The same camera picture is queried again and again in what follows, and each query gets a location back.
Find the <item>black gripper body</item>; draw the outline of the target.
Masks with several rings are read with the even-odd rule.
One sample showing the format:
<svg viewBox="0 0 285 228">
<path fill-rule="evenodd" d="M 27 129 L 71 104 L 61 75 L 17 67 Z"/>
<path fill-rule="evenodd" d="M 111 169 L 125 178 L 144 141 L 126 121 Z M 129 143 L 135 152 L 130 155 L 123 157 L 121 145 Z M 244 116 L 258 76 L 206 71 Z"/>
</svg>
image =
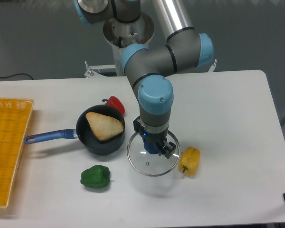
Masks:
<svg viewBox="0 0 285 228">
<path fill-rule="evenodd" d="M 146 115 L 133 121 L 134 131 L 141 136 L 145 149 L 171 148 L 167 140 L 169 120 L 167 115 Z"/>
</svg>

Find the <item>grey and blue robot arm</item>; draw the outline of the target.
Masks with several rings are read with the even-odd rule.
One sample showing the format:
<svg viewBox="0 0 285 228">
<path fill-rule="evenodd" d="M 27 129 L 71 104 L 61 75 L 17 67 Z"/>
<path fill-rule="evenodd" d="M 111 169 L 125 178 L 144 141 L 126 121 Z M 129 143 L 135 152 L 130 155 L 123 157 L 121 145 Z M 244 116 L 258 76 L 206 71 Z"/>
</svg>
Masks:
<svg viewBox="0 0 285 228">
<path fill-rule="evenodd" d="M 167 79 L 180 71 L 208 64 L 214 57 L 211 38 L 198 33 L 181 0 L 156 0 L 153 6 L 166 45 L 153 50 L 147 43 L 154 34 L 153 21 L 138 0 L 76 0 L 80 19 L 104 22 L 107 41 L 118 48 L 117 73 L 125 75 L 140 108 L 133 127 L 148 153 L 171 157 L 176 149 L 167 141 L 173 87 Z"/>
</svg>

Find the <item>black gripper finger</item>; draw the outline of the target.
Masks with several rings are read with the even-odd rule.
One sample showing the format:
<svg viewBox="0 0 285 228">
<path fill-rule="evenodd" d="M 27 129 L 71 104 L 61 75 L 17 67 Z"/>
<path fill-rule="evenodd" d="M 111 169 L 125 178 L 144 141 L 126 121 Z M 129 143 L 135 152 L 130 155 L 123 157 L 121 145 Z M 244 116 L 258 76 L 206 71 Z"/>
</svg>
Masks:
<svg viewBox="0 0 285 228">
<path fill-rule="evenodd" d="M 172 142 L 165 141 L 159 149 L 159 156 L 163 155 L 165 158 L 169 159 L 176 150 L 176 144 Z"/>
</svg>

